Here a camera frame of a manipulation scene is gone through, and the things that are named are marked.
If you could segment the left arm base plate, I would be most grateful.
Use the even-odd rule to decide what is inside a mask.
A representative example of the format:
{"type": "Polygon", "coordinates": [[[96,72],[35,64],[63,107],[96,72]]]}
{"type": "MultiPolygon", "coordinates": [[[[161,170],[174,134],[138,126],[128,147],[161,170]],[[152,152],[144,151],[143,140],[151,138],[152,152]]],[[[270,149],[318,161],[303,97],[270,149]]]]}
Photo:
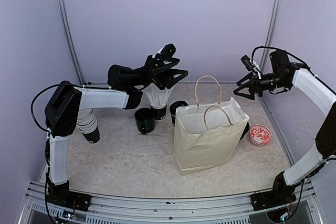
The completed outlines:
{"type": "Polygon", "coordinates": [[[64,196],[47,194],[47,202],[65,208],[87,212],[92,196],[74,191],[68,191],[64,196]]]}

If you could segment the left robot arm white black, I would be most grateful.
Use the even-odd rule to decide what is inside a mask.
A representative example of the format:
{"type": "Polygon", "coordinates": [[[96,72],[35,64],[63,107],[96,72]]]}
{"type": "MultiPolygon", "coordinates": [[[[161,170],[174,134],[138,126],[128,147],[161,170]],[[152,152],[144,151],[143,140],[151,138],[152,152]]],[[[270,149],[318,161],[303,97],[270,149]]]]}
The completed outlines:
{"type": "Polygon", "coordinates": [[[66,206],[73,201],[67,175],[68,144],[75,129],[95,144],[100,140],[94,109],[115,108],[130,110],[139,106],[143,90],[153,84],[157,90],[171,89],[188,75],[175,69],[179,59],[171,53],[149,55],[144,66],[136,69],[112,65],[108,70],[108,87],[75,86],[62,81],[45,108],[47,126],[46,160],[47,183],[51,195],[66,206]]]}

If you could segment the cream paper takeout bag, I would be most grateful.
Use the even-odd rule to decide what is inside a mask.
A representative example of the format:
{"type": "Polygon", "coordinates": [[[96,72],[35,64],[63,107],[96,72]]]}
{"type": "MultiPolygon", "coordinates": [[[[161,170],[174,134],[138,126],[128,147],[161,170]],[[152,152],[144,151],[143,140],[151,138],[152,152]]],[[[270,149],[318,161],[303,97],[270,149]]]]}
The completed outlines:
{"type": "Polygon", "coordinates": [[[182,176],[228,163],[249,116],[234,98],[176,109],[173,156],[182,176]]]}

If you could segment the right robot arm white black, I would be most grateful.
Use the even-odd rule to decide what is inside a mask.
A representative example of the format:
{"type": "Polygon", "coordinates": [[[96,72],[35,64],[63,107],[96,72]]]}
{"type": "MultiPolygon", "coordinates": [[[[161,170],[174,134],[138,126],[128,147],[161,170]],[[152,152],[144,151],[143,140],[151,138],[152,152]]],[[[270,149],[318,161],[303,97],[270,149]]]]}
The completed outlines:
{"type": "Polygon", "coordinates": [[[237,82],[234,94],[254,100],[257,95],[262,97],[265,91],[275,94],[274,90],[281,89],[286,93],[296,88],[324,115],[313,147],[275,178],[268,199],[273,205],[279,205],[289,194],[293,194],[299,183],[335,159],[335,91],[320,80],[303,60],[279,48],[270,47],[270,50],[271,73],[262,73],[253,56],[242,56],[241,61],[249,73],[237,82]]]}

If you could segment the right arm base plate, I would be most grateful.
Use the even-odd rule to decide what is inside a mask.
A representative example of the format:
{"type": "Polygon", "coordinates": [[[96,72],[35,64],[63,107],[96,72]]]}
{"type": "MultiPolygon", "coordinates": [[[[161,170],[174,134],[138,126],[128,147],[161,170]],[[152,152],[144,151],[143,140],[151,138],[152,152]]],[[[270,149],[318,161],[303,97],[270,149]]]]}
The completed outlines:
{"type": "Polygon", "coordinates": [[[284,196],[282,195],[275,196],[272,190],[264,192],[257,191],[253,193],[250,198],[254,211],[289,204],[290,202],[294,202],[297,199],[295,194],[285,194],[284,196]]]}

